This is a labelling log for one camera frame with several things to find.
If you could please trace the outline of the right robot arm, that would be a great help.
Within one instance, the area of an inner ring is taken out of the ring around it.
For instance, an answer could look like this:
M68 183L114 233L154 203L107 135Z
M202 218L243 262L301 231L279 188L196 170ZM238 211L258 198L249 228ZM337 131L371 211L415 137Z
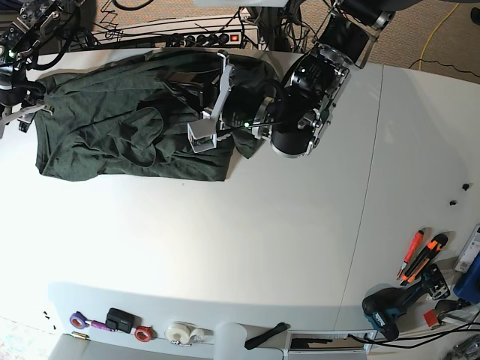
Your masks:
M58 64L80 27L82 5L82 1L27 1L1 33L1 132L14 121L26 132L35 113L47 109L46 88L28 80L27 72L46 71ZM39 64L41 49L55 38L62 39L66 30L69 35L58 55Z

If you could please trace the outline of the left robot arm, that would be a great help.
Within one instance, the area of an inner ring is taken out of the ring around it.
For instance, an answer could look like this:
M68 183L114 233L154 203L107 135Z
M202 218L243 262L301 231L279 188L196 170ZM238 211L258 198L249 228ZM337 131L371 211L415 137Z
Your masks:
M215 149L236 131L258 140L269 140L272 149L286 158L308 156L331 123L335 107L353 67L362 69L383 29L398 11L413 1L333 1L322 34L281 81L267 79L270 91L235 85L236 67L230 54L217 52L220 77L210 107L187 126L194 152Z

